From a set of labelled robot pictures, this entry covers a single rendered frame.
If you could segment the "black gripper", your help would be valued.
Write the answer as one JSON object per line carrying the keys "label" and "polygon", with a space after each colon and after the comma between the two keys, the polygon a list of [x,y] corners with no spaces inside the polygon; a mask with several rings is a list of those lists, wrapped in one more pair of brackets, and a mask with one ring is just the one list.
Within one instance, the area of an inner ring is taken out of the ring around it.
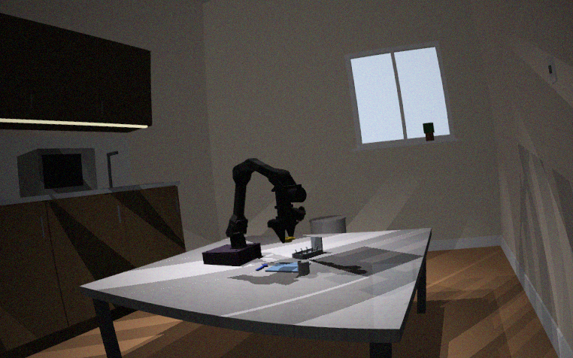
{"label": "black gripper", "polygon": [[271,227],[275,231],[282,244],[285,244],[285,229],[288,236],[293,237],[295,227],[297,223],[299,223],[291,217],[286,219],[287,208],[289,205],[291,207],[291,202],[277,204],[277,206],[274,207],[274,209],[277,209],[276,219],[269,220],[267,222],[268,227]]}

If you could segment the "light blue flat mat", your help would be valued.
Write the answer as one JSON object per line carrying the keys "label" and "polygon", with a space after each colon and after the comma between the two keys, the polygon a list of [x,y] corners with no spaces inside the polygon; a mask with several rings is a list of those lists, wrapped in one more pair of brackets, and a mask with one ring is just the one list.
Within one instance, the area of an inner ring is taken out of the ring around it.
{"label": "light blue flat mat", "polygon": [[266,269],[266,272],[286,272],[286,273],[295,273],[298,272],[298,263],[297,262],[279,262],[276,265],[273,265],[271,268]]}

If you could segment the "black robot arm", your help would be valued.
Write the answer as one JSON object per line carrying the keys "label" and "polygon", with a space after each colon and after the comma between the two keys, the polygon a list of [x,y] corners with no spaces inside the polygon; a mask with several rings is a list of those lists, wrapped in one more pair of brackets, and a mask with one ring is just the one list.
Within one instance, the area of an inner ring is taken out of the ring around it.
{"label": "black robot arm", "polygon": [[[274,185],[271,191],[275,192],[277,204],[304,202],[307,197],[305,189],[302,188],[301,184],[296,184],[287,170],[273,168],[257,158],[249,158],[243,163],[236,165],[232,170],[232,177],[235,182],[234,209],[226,230],[226,236],[230,237],[230,249],[247,247],[244,237],[244,234],[247,234],[248,227],[248,219],[244,216],[245,193],[246,185],[254,171],[266,176],[268,181]],[[293,204],[291,204],[291,207],[289,205],[286,211],[286,219],[291,217],[300,222],[304,220],[305,215],[304,207],[294,208]]]}

